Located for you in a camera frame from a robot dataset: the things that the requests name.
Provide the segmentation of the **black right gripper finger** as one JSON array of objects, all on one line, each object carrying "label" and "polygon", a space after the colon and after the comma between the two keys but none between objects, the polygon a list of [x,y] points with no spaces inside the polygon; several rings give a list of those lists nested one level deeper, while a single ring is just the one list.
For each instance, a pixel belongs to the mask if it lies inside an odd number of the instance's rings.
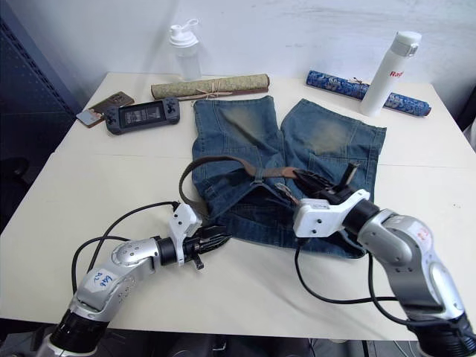
[{"label": "black right gripper finger", "polygon": [[314,172],[296,169],[294,174],[294,182],[300,190],[326,190],[332,187],[329,180]]},{"label": "black right gripper finger", "polygon": [[357,169],[359,168],[359,163],[349,163],[346,170],[344,171],[343,176],[341,177],[341,186],[349,186],[352,182],[354,175],[356,174]]}]

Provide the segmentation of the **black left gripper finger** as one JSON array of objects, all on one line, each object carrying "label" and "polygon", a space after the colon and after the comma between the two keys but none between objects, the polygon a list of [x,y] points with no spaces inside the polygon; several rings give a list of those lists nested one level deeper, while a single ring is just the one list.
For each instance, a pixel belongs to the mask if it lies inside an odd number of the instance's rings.
[{"label": "black left gripper finger", "polygon": [[208,253],[222,247],[231,237],[217,237],[202,244],[202,253]]},{"label": "black left gripper finger", "polygon": [[223,225],[209,225],[202,227],[202,239],[224,239],[227,236],[227,228]]}]

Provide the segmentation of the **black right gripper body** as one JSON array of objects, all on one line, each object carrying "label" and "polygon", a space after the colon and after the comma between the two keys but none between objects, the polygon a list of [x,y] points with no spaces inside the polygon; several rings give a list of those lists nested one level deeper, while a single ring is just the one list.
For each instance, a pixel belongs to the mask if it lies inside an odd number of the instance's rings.
[{"label": "black right gripper body", "polygon": [[311,189],[313,199],[325,199],[330,204],[341,204],[350,198],[350,187],[331,184],[328,181],[319,181]]}]

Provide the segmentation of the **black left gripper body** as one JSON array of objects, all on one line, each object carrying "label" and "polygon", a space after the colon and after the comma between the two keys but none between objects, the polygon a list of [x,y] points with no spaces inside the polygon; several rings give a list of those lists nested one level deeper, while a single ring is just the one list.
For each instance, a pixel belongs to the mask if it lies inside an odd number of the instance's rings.
[{"label": "black left gripper body", "polygon": [[183,244],[184,261],[193,262],[197,270],[205,266],[201,259],[201,255],[205,253],[205,243],[204,228],[199,228],[192,237],[187,237]]}]

